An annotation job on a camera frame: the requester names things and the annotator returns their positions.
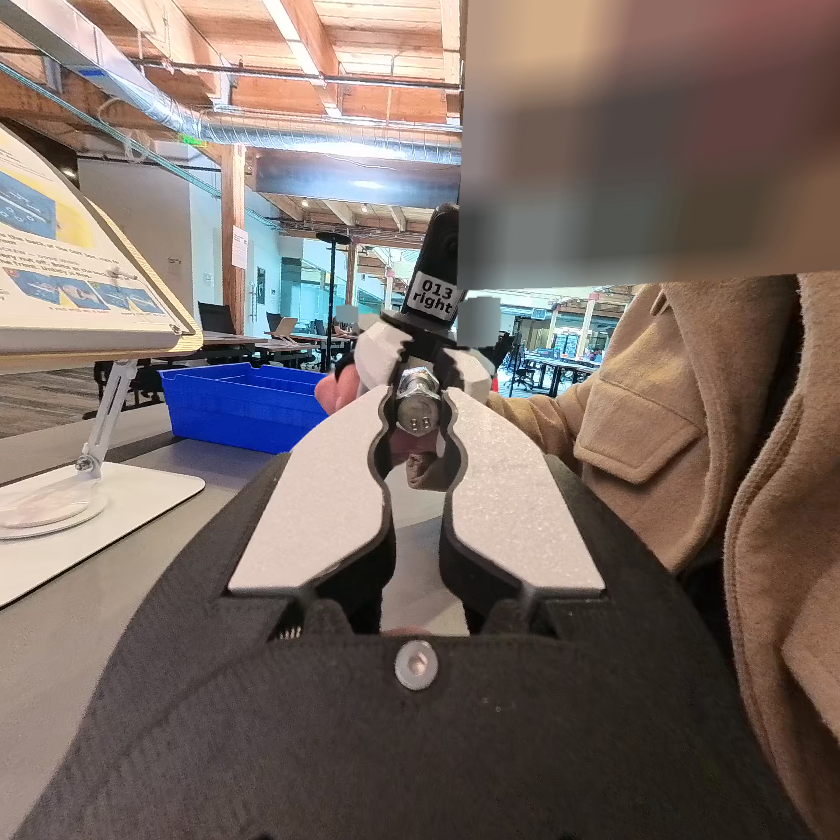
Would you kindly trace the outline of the person's tan sweater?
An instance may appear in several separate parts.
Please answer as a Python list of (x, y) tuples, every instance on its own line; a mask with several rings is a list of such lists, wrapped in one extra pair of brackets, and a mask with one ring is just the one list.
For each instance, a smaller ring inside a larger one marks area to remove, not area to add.
[(581, 392), (583, 477), (660, 562), (722, 537), (752, 727), (838, 838), (838, 272), (642, 287)]

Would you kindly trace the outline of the steel hex nut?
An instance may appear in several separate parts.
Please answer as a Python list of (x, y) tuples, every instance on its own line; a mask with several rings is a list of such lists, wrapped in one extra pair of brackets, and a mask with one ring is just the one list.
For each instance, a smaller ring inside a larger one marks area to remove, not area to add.
[(396, 387), (396, 398), (405, 399), (414, 394), (426, 395), (431, 398), (439, 397), (439, 381), (425, 366), (405, 368), (400, 375)]

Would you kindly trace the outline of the wooden office desk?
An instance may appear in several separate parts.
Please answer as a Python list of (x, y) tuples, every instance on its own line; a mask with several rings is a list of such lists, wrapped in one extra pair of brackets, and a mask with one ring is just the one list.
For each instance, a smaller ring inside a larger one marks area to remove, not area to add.
[(255, 356), (261, 361), (270, 361), (281, 355), (292, 361), (301, 361), (317, 351), (326, 350), (328, 338), (319, 334), (301, 333), (286, 338), (272, 338), (225, 332), (205, 331), (202, 347), (191, 355), (193, 359), (244, 358)]

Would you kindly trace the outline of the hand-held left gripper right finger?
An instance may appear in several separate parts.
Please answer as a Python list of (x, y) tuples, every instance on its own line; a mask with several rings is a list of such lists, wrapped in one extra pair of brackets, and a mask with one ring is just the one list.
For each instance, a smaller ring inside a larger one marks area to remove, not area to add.
[(564, 467), (516, 425), (449, 387), (445, 493), (439, 548), (442, 582), (463, 606), (467, 632), (513, 605), (525, 627), (550, 604), (606, 603), (606, 583), (558, 481)]

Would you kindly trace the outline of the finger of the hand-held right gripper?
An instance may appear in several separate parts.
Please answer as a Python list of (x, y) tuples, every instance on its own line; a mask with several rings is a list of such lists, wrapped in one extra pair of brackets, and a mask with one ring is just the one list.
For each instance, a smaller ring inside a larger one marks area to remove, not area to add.
[(371, 321), (360, 333), (353, 351), (353, 362), (360, 378), (357, 396), (378, 385), (388, 385), (401, 363), (412, 336), (388, 321)]
[(479, 404), (486, 405), (494, 370), (477, 350), (443, 348), (440, 351), (440, 390), (459, 389)]

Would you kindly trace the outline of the white stand base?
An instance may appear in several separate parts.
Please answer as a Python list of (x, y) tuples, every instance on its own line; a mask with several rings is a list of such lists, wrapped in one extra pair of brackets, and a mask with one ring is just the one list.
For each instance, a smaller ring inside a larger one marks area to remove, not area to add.
[(112, 369), (87, 441), (76, 460), (2, 488), (2, 607), (55, 579), (201, 492), (195, 476), (108, 463), (112, 432), (138, 360), (189, 355), (203, 334), (118, 226), (82, 194), (121, 251), (141, 269), (175, 316), (166, 329), (131, 319), (135, 329), (87, 327), (85, 314), (58, 311), (45, 325), (27, 326), (21, 314), (2, 323), (2, 374), (51, 371), (81, 362), (111, 361)]

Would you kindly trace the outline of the person's right hand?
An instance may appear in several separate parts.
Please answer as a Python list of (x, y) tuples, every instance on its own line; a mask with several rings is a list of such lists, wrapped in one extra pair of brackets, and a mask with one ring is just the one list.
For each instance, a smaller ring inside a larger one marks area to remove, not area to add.
[[(324, 377), (317, 384), (314, 395), (328, 415), (349, 405), (360, 392), (361, 378), (354, 362), (338, 364), (335, 372)], [(438, 457), (438, 432), (414, 436), (396, 428), (390, 436), (392, 465), (407, 462), (414, 456), (430, 454), (432, 460)]]

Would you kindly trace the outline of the long office table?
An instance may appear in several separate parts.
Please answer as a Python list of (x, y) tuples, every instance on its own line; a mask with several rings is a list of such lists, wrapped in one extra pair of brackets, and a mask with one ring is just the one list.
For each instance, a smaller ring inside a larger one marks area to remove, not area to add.
[(566, 356), (555, 359), (550, 356), (531, 353), (527, 355), (527, 359), (534, 363), (538, 373), (534, 389), (546, 390), (550, 397), (559, 394), (560, 385), (565, 380), (569, 380), (571, 384), (577, 384), (585, 381), (601, 368), (601, 365), (595, 362), (572, 359)]

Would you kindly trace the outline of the printed instruction sheet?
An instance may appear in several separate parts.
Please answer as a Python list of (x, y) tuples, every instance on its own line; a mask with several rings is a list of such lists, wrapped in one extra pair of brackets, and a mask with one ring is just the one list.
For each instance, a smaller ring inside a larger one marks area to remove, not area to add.
[(175, 316), (67, 178), (17, 135), (1, 139), (2, 323), (83, 312), (87, 327), (166, 329)]

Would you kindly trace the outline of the blue plastic bin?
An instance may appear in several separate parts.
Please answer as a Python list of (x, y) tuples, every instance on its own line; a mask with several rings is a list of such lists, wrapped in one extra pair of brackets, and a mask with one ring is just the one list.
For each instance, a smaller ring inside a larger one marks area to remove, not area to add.
[(160, 372), (175, 436), (286, 453), (327, 414), (314, 396), (323, 374), (248, 363)]

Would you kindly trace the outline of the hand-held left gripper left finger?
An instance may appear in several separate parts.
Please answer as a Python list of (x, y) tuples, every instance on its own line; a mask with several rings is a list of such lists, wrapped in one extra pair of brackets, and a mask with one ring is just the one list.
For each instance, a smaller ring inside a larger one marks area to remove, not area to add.
[(384, 481), (392, 393), (374, 387), (291, 450), (227, 583), (231, 606), (280, 616), (331, 600), (356, 633), (380, 632), (383, 590), (396, 566)]

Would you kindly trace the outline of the steel hex bolt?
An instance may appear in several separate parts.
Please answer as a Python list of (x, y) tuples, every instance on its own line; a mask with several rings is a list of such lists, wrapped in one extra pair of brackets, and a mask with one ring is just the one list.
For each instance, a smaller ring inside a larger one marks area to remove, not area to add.
[(423, 388), (399, 392), (395, 398), (395, 422), (402, 431), (415, 437), (438, 429), (440, 395)]

